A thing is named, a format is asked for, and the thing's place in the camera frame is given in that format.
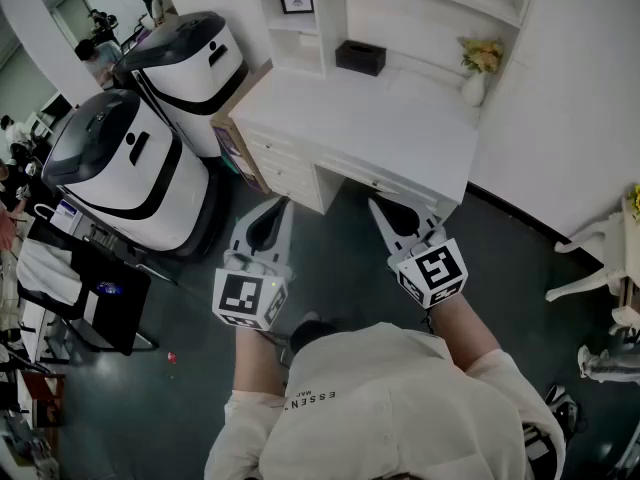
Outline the white vase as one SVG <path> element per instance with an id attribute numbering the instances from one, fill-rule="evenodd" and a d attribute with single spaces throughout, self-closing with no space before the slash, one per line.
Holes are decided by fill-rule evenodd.
<path id="1" fill-rule="evenodd" d="M 462 85 L 461 97 L 470 107 L 479 107 L 486 96 L 486 80 L 488 73 L 474 72 Z"/>

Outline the yellow flower bunch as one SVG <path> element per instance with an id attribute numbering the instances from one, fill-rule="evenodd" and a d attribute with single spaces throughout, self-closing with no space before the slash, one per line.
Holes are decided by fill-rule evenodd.
<path id="1" fill-rule="evenodd" d="M 504 45 L 500 40 L 461 37 L 458 41 L 463 48 L 463 67 L 478 73 L 498 72 L 504 54 Z"/>

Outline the black and white sneaker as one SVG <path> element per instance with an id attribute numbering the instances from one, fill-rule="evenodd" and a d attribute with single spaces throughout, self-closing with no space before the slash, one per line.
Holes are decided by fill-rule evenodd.
<path id="1" fill-rule="evenodd" d="M 545 403 L 558 421 L 567 442 L 574 435 L 587 430 L 588 420 L 581 405 L 571 397 L 564 386 L 552 385 L 545 397 Z"/>

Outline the person's cream shirt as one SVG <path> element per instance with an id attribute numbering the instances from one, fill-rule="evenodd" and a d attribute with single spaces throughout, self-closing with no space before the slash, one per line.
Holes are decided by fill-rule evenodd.
<path id="1" fill-rule="evenodd" d="M 458 368 L 380 323 L 304 346 L 283 397 L 234 391 L 205 480 L 560 480 L 563 433 L 513 359 Z"/>

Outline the brown cardboard box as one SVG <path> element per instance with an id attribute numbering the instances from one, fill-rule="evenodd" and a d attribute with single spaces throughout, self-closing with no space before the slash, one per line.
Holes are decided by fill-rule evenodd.
<path id="1" fill-rule="evenodd" d="M 271 192 L 264 177 L 254 161 L 242 134 L 231 118 L 231 111 L 246 94 L 272 69 L 268 60 L 255 73 L 250 72 L 239 88 L 225 104 L 211 117 L 210 124 L 216 135 L 221 151 L 226 155 L 245 182 L 255 190 L 265 194 Z"/>

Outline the white desk with hutch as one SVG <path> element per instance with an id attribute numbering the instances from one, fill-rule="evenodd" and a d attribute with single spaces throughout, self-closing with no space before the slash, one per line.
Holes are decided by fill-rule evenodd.
<path id="1" fill-rule="evenodd" d="M 438 205 L 426 206 L 449 217 L 464 198 L 532 0 L 313 1 L 313 14 L 286 15 L 280 0 L 256 0 L 273 68 L 234 110 L 242 133 L 305 149 L 324 212 L 347 178 L 317 164 L 333 157 L 432 191 Z M 461 37 L 504 45 L 479 107 L 461 97 L 474 73 L 461 65 Z M 377 77 L 336 66 L 345 40 L 387 49 Z"/>

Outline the black case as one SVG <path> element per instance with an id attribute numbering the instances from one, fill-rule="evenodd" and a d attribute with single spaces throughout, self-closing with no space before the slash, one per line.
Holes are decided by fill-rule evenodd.
<path id="1" fill-rule="evenodd" d="M 157 348 L 147 338 L 135 345 L 151 285 L 146 273 L 87 243 L 74 253 L 72 268 L 82 287 L 67 322 L 83 322 L 108 344 L 108 351 L 124 356 Z"/>

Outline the white and black service robot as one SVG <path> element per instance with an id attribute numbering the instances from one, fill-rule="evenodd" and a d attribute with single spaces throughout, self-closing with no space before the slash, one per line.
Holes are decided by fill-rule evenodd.
<path id="1" fill-rule="evenodd" d="M 164 23 L 124 54 L 115 72 L 133 76 L 154 111 L 196 156 L 221 155 L 211 119 L 249 74 L 222 16 L 202 11 Z"/>
<path id="2" fill-rule="evenodd" d="M 96 94 L 71 114 L 42 179 L 124 239 L 181 258 L 209 249 L 225 204 L 219 174 L 124 89 Z"/>

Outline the white cloth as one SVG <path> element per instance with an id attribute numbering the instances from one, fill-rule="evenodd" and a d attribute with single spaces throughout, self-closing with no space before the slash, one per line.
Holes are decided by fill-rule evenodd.
<path id="1" fill-rule="evenodd" d="M 29 291 L 74 305 L 80 295 L 80 275 L 71 267 L 72 252 L 33 239 L 25 239 L 18 256 L 17 279 Z"/>

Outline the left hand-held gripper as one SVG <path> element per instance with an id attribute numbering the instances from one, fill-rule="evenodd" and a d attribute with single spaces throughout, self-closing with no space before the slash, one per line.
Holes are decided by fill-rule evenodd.
<path id="1" fill-rule="evenodd" d="M 224 265 L 215 271 L 212 311 L 224 323 L 269 331 L 288 297 L 294 204 L 260 203 L 233 229 Z"/>

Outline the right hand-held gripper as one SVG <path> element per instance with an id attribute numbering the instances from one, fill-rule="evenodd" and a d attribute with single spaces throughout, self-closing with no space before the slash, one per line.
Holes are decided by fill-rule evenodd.
<path id="1" fill-rule="evenodd" d="M 420 200 L 374 194 L 369 209 L 397 283 L 425 310 L 462 291 L 468 270 L 453 238 Z"/>

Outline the black tissue box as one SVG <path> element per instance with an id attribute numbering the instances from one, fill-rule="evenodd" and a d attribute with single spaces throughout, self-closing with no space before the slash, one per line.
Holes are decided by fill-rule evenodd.
<path id="1" fill-rule="evenodd" d="M 377 77 L 386 64 L 387 49 L 353 40 L 345 40 L 335 50 L 336 66 Z"/>

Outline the white drawer with knob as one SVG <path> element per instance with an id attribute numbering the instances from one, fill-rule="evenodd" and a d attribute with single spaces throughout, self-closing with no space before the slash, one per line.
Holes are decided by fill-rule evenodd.
<path id="1" fill-rule="evenodd" d="M 311 163 L 312 157 L 297 143 L 288 139 L 274 137 L 261 131 L 246 129 L 243 131 L 245 142 L 252 153 L 266 156 L 281 156 L 294 163 Z"/>
<path id="2" fill-rule="evenodd" d="M 279 179 L 266 178 L 265 181 L 273 192 L 286 196 L 305 207 L 324 214 L 322 203 L 315 191 L 301 188 L 297 185 L 287 184 Z"/>
<path id="3" fill-rule="evenodd" d="M 262 155 L 257 156 L 255 162 L 268 182 L 296 186 L 300 190 L 316 190 L 315 176 L 309 163 L 296 163 L 282 156 Z"/>

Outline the wide white keyboard drawer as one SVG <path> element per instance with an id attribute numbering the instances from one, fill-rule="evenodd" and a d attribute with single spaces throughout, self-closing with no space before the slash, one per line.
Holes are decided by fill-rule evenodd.
<path id="1" fill-rule="evenodd" d="M 376 190 L 394 192 L 421 199 L 431 209 L 435 209 L 439 202 L 439 198 L 428 189 L 413 188 L 403 181 L 398 181 L 378 171 L 371 171 L 340 159 L 329 157 L 328 159 L 318 160 L 317 164 Z"/>

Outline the person's left forearm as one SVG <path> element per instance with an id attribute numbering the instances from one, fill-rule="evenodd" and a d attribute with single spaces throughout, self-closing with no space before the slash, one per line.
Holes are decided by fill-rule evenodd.
<path id="1" fill-rule="evenodd" d="M 257 330 L 235 330 L 235 391 L 285 395 L 285 381 L 276 345 Z"/>

